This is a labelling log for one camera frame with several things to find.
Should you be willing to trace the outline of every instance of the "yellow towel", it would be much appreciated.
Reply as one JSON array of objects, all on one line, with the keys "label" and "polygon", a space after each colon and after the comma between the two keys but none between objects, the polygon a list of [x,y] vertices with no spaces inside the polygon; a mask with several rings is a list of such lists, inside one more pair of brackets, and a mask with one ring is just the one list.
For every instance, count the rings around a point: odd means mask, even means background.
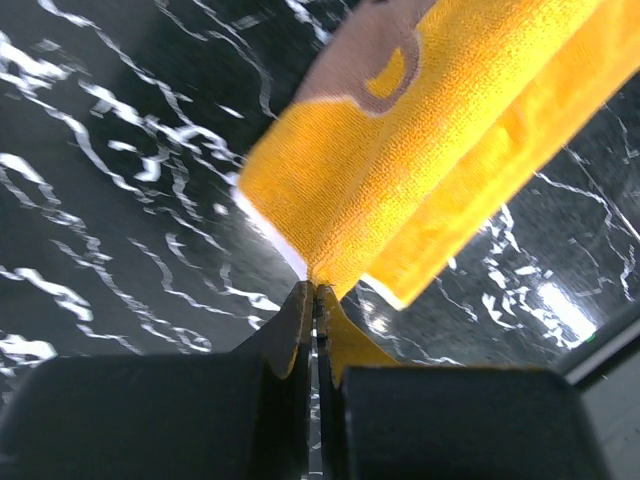
[{"label": "yellow towel", "polygon": [[236,198],[301,276],[402,308],[638,68],[638,7],[365,0]]}]

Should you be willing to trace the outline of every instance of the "towel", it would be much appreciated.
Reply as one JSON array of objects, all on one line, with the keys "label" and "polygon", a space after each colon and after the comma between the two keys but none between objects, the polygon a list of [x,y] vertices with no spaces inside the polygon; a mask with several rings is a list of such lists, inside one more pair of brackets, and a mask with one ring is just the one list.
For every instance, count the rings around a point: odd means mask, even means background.
[{"label": "towel", "polygon": [[301,278],[410,304],[640,66],[637,0],[364,0],[234,192]]}]

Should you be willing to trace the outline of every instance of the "marble countertop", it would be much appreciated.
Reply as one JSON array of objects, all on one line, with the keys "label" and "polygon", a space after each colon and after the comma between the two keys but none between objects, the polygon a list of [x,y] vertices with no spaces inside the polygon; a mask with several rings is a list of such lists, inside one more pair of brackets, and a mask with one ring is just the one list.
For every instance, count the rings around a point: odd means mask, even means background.
[{"label": "marble countertop", "polygon": [[[244,156],[353,0],[3,0],[0,372],[226,351],[296,278],[236,208]],[[398,358],[550,365],[640,295],[640,78],[396,312]]]}]

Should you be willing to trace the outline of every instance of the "folded towel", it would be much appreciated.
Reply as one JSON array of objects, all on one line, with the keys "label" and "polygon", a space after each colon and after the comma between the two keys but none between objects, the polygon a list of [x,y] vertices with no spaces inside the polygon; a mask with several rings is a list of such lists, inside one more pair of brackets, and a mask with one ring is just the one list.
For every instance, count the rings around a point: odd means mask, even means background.
[{"label": "folded towel", "polygon": [[640,65],[637,0],[365,0],[236,198],[301,277],[408,305]]}]

